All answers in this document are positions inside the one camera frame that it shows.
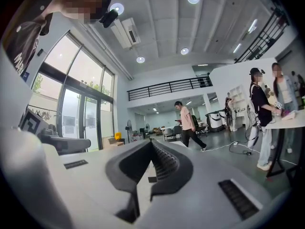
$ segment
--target stand fan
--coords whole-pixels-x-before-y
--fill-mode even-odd
[[[130,120],[127,121],[127,126],[125,127],[125,130],[127,131],[128,143],[130,143],[129,142],[129,135],[132,136],[132,122]]]
[[[146,127],[147,137],[150,138],[150,135],[148,132],[150,130],[149,124],[147,123],[145,127]]]

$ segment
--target pink t-shirt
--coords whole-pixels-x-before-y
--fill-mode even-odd
[[[192,123],[190,123],[189,119],[187,118],[187,115],[190,114],[187,107],[183,106],[180,112],[181,115],[181,121],[182,121],[182,130],[189,130],[192,128]]]

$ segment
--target black pants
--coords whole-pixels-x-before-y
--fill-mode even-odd
[[[193,132],[192,129],[183,130],[182,131],[182,142],[187,147],[189,146],[190,138],[192,140],[194,140],[194,142],[196,144],[198,144],[201,148],[205,148],[206,147],[206,144],[197,137],[196,132]]]

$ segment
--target railing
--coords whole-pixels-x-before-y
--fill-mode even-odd
[[[145,97],[152,97],[161,94],[174,93],[208,86],[212,86],[212,82],[208,76],[205,76],[141,87],[127,92],[128,99],[131,101]]]
[[[282,36],[287,25],[285,14],[276,8],[261,32],[235,63],[259,59]]]

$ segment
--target yellow object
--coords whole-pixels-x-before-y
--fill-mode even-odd
[[[122,138],[122,133],[121,132],[117,132],[115,135],[115,140],[121,139]]]

